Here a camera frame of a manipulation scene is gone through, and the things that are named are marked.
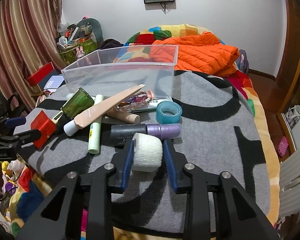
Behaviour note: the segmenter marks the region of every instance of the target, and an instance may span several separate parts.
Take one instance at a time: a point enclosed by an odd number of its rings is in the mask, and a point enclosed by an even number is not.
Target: backpack
[[[238,69],[241,72],[247,74],[249,72],[249,62],[247,59],[247,53],[243,49],[240,49],[239,52],[240,52],[240,56],[237,58],[235,62],[238,66]]]

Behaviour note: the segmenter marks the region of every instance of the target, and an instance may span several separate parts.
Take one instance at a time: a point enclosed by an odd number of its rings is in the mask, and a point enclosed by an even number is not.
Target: beige squeeze tube
[[[120,104],[122,101],[137,93],[144,86],[145,85],[141,84],[128,88],[112,97],[103,100],[97,105],[91,106],[90,108],[84,110],[81,114],[78,114],[72,121],[67,123],[64,126],[64,131],[68,136],[74,135],[79,129],[87,127],[100,116]]]
[[[138,124],[140,123],[140,116],[137,114],[132,114],[128,112],[119,112],[111,109],[106,115],[109,115],[118,120],[130,123],[130,124]]]

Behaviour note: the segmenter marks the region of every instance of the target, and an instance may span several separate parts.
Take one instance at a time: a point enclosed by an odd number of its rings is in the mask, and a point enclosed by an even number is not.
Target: clear plastic box
[[[82,87],[90,95],[113,96],[145,84],[156,99],[172,95],[177,45],[139,45],[96,50],[63,69],[70,93]]]

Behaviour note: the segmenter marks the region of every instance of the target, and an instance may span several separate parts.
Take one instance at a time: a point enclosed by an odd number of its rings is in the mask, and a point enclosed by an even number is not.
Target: orange jacket
[[[153,45],[178,45],[178,62],[175,70],[193,70],[210,75],[225,77],[236,71],[234,61],[239,57],[236,47],[223,45],[211,32],[201,35],[172,37],[155,41]],[[160,47],[150,50],[155,61],[173,62],[174,51]]]

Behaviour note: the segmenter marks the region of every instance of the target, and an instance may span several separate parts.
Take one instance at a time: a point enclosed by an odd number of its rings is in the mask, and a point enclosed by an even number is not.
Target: blue gripper pad
[[[4,125],[8,127],[9,129],[15,128],[19,125],[24,125],[26,123],[26,118],[24,116],[22,117],[14,117],[14,118],[8,118]]]
[[[134,156],[134,141],[132,140],[130,142],[127,159],[126,159],[126,162],[124,164],[123,171],[122,171],[121,188],[122,188],[123,191],[125,191],[127,186],[128,186],[131,166],[132,166],[132,163],[133,163],[133,156]]]
[[[173,159],[170,153],[169,145],[167,141],[163,142],[163,156],[167,166],[168,178],[170,182],[170,186],[174,192],[177,192],[178,184],[177,184],[177,171],[174,167]]]

